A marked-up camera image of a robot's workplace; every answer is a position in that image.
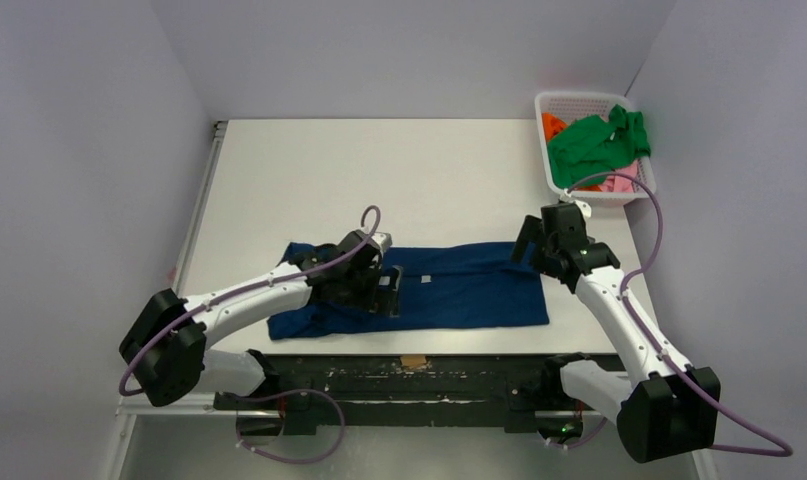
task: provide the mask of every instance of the pink cloth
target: pink cloth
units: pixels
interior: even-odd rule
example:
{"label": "pink cloth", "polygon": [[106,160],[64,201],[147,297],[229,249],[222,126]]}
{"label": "pink cloth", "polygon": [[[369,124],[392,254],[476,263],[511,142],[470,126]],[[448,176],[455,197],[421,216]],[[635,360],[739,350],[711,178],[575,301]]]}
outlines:
{"label": "pink cloth", "polygon": [[[619,168],[615,170],[616,172],[625,173],[630,175],[631,177],[638,177],[639,175],[639,161],[636,160],[631,163],[629,166],[624,168]],[[627,180],[624,177],[606,177],[606,181],[598,185],[600,187],[601,192],[616,192],[616,193],[632,193],[633,192],[633,182]]]}

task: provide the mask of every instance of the folded blue fabric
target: folded blue fabric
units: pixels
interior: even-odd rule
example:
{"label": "folded blue fabric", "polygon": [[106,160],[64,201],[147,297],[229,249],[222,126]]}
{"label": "folded blue fabric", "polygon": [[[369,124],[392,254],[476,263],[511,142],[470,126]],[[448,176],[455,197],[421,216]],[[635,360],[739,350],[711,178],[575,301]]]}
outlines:
{"label": "folded blue fabric", "polygon": [[[547,324],[540,276],[526,265],[509,261],[513,247],[511,242],[392,247],[382,263],[386,268],[403,267],[399,317],[320,303],[271,317],[270,338]],[[308,244],[292,243],[285,258],[311,249]]]}

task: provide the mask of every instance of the pile of clothes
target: pile of clothes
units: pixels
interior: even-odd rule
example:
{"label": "pile of clothes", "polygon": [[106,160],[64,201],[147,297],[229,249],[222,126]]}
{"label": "pile of clothes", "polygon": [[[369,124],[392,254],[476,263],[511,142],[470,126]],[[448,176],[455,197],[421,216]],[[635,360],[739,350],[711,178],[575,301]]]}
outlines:
{"label": "pile of clothes", "polygon": [[[608,121],[592,115],[570,125],[550,113],[541,117],[553,183],[559,188],[568,188],[595,173],[617,171],[635,177],[637,159],[650,155],[641,112],[628,112],[616,105]],[[580,189],[624,193],[633,191],[633,183],[622,177],[601,176]]]}

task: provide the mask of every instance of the cable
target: cable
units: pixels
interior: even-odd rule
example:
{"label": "cable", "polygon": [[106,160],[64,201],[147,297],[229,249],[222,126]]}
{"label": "cable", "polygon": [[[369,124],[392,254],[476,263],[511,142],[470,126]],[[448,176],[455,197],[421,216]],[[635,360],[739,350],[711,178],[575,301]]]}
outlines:
{"label": "cable", "polygon": [[735,446],[735,445],[713,445],[713,446],[711,446],[709,448],[711,448],[713,450],[724,451],[724,452],[744,453],[744,454],[749,454],[749,455],[763,455],[763,456],[769,456],[769,457],[790,457],[790,456],[792,456],[792,453],[794,453],[794,450],[792,449],[792,446],[789,445],[788,442],[786,442],[782,438],[778,437],[777,435],[774,435],[773,433],[771,433],[771,432],[769,432],[769,431],[767,431],[767,430],[765,430],[765,429],[763,429],[763,428],[761,428],[761,427],[759,427],[759,426],[745,420],[741,415],[739,415],[738,413],[730,410],[729,408],[727,408],[726,406],[722,405],[717,400],[712,398],[708,393],[706,393],[702,388],[700,388],[699,385],[697,385],[694,381],[692,381],[692,379],[689,378],[688,375],[686,375],[686,373],[684,371],[682,371],[680,369],[680,367],[677,366],[676,363],[674,363],[674,361],[671,359],[671,357],[668,355],[668,353],[665,351],[665,349],[659,343],[659,340],[657,340],[656,337],[653,336],[653,333],[650,331],[650,329],[647,327],[647,325],[641,319],[638,312],[636,312],[635,308],[633,308],[633,306],[630,304],[630,298],[627,295],[627,284],[635,276],[637,276],[639,274],[642,274],[642,273],[646,272],[648,269],[650,269],[650,267],[653,265],[653,262],[656,261],[656,256],[659,253],[659,246],[662,243],[662,232],[663,232],[662,207],[659,205],[659,200],[656,198],[656,195],[654,195],[653,192],[650,191],[650,189],[647,187],[647,185],[645,185],[644,183],[639,181],[637,178],[635,178],[635,177],[633,177],[631,175],[621,173],[621,172],[604,172],[604,173],[597,173],[597,174],[594,174],[594,175],[589,175],[588,177],[585,177],[582,180],[576,182],[574,185],[572,185],[568,189],[568,193],[570,193],[571,191],[576,189],[579,185],[582,185],[583,183],[585,183],[585,182],[587,182],[587,181],[589,181],[591,179],[598,178],[598,177],[601,177],[601,176],[608,176],[608,175],[614,175],[614,176],[617,176],[617,177],[626,178],[627,180],[630,180],[634,184],[641,187],[641,189],[644,190],[645,193],[647,193],[647,196],[648,196],[648,198],[650,198],[650,201],[653,202],[654,209],[656,209],[656,220],[657,220],[656,231],[657,231],[657,233],[656,233],[656,243],[654,243],[654,245],[653,245],[653,250],[650,252],[650,255],[647,257],[647,261],[645,262],[644,266],[641,266],[641,267],[633,270],[632,272],[630,272],[630,273],[628,273],[627,275],[624,276],[624,280],[621,281],[621,286],[619,288],[620,293],[621,293],[621,298],[623,299],[624,307],[627,309],[627,312],[633,318],[633,321],[635,322],[636,326],[639,328],[639,330],[642,331],[644,336],[647,338],[647,340],[650,342],[650,344],[656,350],[656,353],[660,356],[660,358],[662,358],[662,360],[665,362],[665,364],[668,365],[668,367],[671,368],[671,370],[673,370],[674,373],[676,373],[678,377],[680,377],[680,379],[683,381],[683,383],[688,385],[689,388],[692,389],[692,391],[694,391],[701,399],[703,399],[703,401],[705,401],[706,403],[711,405],[714,409],[718,410],[718,412],[720,412],[725,417],[727,417],[730,420],[732,420],[732,421],[736,422],[737,424],[739,424],[741,427],[743,427],[743,428],[747,429],[748,431],[750,431],[750,432],[764,438],[765,440],[768,440],[769,442],[773,443],[774,445],[777,445],[778,447],[781,448],[781,450],[770,450],[770,449],[767,449],[767,448],[739,447],[739,446]]}
{"label": "cable", "polygon": [[[353,257],[353,255],[356,255],[356,253],[358,253],[359,250],[362,249],[362,247],[364,247],[365,245],[368,244],[368,242],[371,240],[371,237],[373,237],[373,235],[376,233],[377,228],[379,228],[379,222],[380,222],[380,219],[382,217],[382,214],[381,214],[381,212],[379,210],[379,207],[377,207],[376,205],[370,205],[368,208],[365,209],[364,212],[362,212],[362,220],[361,220],[362,227],[365,226],[365,218],[367,217],[368,212],[371,212],[371,211],[374,212],[375,218],[374,218],[374,224],[371,227],[370,232],[368,232],[368,234],[365,236],[365,238],[363,238],[362,241],[359,242],[359,244],[356,245],[356,247],[354,249],[350,250],[349,252],[345,253],[344,255],[341,255],[338,258],[330,260],[327,263],[324,263],[324,264],[318,265],[316,267],[310,268],[310,269],[308,269],[306,271],[297,272],[297,273],[290,273],[288,275],[282,275],[280,277],[274,278],[273,280],[271,280],[271,279],[260,280],[258,282],[254,282],[254,283],[250,283],[250,284],[247,284],[247,285],[244,285],[244,286],[241,286],[241,287],[234,288],[232,290],[229,290],[227,292],[224,292],[224,293],[220,294],[217,297],[212,298],[211,301],[209,302],[209,308],[213,307],[213,306],[216,306],[216,305],[220,304],[221,302],[229,300],[230,298],[236,297],[238,295],[241,295],[241,294],[244,294],[244,293],[247,293],[247,292],[251,292],[253,290],[258,290],[260,288],[264,288],[264,287],[270,285],[271,282],[280,283],[280,282],[287,282],[289,280],[294,280],[295,278],[307,277],[309,275],[312,275],[312,274],[315,274],[315,273],[318,273],[318,272],[322,272],[322,271],[324,271],[324,270],[326,270],[328,268],[332,268],[332,267],[334,267],[334,266],[338,265],[339,263],[342,263],[342,262],[344,262],[346,260],[349,260],[351,257]],[[173,330],[177,326],[181,325],[182,322],[184,322],[185,320],[188,320],[189,318],[192,318],[194,315],[197,315],[197,314],[203,312],[204,310],[206,310],[206,308],[207,308],[206,305],[200,304],[200,305],[192,308],[191,310],[188,310],[187,312],[180,315],[176,320],[170,322],[159,333],[155,334],[153,336],[153,338],[150,339],[149,342],[144,344],[144,346],[141,348],[141,350],[139,350],[138,353],[136,353],[135,356],[132,358],[132,361],[129,362],[129,365],[127,365],[126,370],[123,372],[123,375],[120,377],[120,386],[118,387],[118,392],[120,392],[120,394],[122,396],[124,396],[124,397],[131,397],[133,395],[138,395],[140,393],[143,393],[144,392],[143,388],[138,388],[138,389],[135,389],[135,390],[127,390],[127,388],[126,388],[126,383],[129,381],[129,377],[131,377],[132,374],[135,372],[135,369],[138,367],[138,364],[141,363],[141,359],[143,359],[144,355],[146,355],[147,352],[149,352],[157,343],[159,343],[161,341],[161,339],[163,339],[168,333],[170,333],[171,330]]]}
{"label": "cable", "polygon": [[324,400],[328,401],[332,405],[332,407],[335,408],[335,413],[338,414],[338,421],[339,421],[341,426],[338,429],[338,436],[335,438],[335,441],[332,442],[332,445],[328,449],[326,449],[326,451],[324,451],[323,453],[321,453],[319,455],[315,455],[314,457],[309,457],[309,458],[281,457],[281,456],[276,455],[274,453],[266,452],[264,450],[261,450],[259,448],[254,447],[253,445],[250,445],[247,442],[247,440],[244,440],[244,438],[241,436],[241,432],[238,430],[237,425],[235,427],[235,436],[238,438],[238,443],[235,444],[235,447],[236,448],[237,447],[244,447],[245,449],[247,449],[248,451],[250,451],[252,453],[255,453],[256,455],[261,455],[261,456],[263,456],[265,458],[269,458],[271,460],[276,460],[277,462],[288,463],[290,465],[308,465],[310,463],[320,462],[321,460],[323,460],[323,459],[329,457],[330,455],[332,455],[333,453],[335,453],[335,451],[341,445],[341,441],[344,440],[344,428],[347,425],[346,425],[346,423],[344,421],[344,411],[341,410],[341,405],[339,405],[338,402],[336,402],[335,399],[332,398],[331,396],[329,396],[328,394],[326,394],[324,392],[321,392],[320,390],[313,390],[311,388],[297,388],[297,389],[294,389],[294,390],[288,390],[286,392],[277,393],[276,395],[270,395],[270,396],[267,396],[267,397],[259,397],[259,398],[239,397],[237,395],[231,395],[231,396],[233,398],[237,398],[237,399],[240,399],[240,400],[243,400],[243,401],[267,402],[267,401],[270,401],[270,400],[276,400],[278,398],[285,398],[285,397],[287,397],[289,395],[294,395],[296,393],[307,393],[307,394],[317,395],[317,396],[323,398]]}

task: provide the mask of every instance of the gray floor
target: gray floor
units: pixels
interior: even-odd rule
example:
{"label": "gray floor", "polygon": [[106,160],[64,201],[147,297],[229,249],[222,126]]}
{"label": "gray floor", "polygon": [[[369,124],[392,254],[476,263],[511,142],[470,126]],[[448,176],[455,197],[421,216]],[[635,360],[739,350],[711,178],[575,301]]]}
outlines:
{"label": "gray floor", "polygon": [[[333,427],[314,437],[284,437],[267,447],[282,455],[319,453]],[[321,463],[290,466],[235,448],[234,418],[139,417],[124,479],[159,480],[695,480],[690,456],[634,463],[607,426],[567,454],[546,449],[536,435],[487,428],[348,427],[338,452]]]}

